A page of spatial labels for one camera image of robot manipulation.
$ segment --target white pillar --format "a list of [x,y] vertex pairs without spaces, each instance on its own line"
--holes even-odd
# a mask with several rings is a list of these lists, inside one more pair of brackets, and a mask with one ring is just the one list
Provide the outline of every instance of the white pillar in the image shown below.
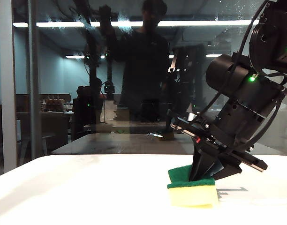
[[4,172],[17,167],[12,0],[0,0],[0,62]]

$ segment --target person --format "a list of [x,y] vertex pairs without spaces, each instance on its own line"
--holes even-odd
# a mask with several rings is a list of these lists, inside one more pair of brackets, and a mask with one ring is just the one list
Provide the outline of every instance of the person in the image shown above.
[[143,25],[124,33],[120,41],[110,23],[110,7],[105,5],[99,11],[108,50],[116,61],[126,62],[120,104],[129,108],[132,120],[155,120],[159,117],[160,84],[169,68],[168,42],[155,31],[166,14],[166,4],[163,0],[145,0]]

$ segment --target ceiling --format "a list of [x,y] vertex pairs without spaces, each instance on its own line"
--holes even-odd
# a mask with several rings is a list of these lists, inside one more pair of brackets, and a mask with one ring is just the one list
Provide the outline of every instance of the ceiling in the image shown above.
[[[131,21],[141,20],[142,0],[89,0],[92,9],[107,4],[113,12],[124,15]],[[262,3],[262,0],[165,0],[168,11],[164,20],[249,20]],[[58,0],[61,11],[53,0],[38,0],[38,21],[71,21],[74,16],[69,7],[74,8],[72,0]],[[14,0],[15,22],[26,22],[26,0]],[[171,48],[177,45],[205,44],[210,53],[230,51],[230,32],[238,27],[161,27],[157,32],[164,36]],[[82,28],[40,28],[44,38],[50,39],[66,52],[82,51],[86,42],[80,34]],[[100,39],[99,31],[93,33]]]

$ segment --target desk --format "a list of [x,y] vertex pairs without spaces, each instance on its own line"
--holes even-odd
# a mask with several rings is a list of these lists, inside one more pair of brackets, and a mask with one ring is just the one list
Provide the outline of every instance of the desk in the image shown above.
[[[53,154],[193,154],[193,142],[184,134],[160,141],[145,134],[90,134],[66,144]],[[282,155],[280,151],[256,143],[252,154]]]
[[269,168],[216,181],[219,205],[170,205],[167,170],[189,155],[61,155],[0,176],[0,225],[287,224],[287,157],[257,156]]

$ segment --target white table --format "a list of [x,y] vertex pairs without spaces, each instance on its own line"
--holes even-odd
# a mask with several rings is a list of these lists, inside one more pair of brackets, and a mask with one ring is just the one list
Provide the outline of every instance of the white table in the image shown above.
[[0,225],[287,224],[287,157],[216,181],[215,208],[172,207],[167,170],[191,155],[57,155],[0,176]]

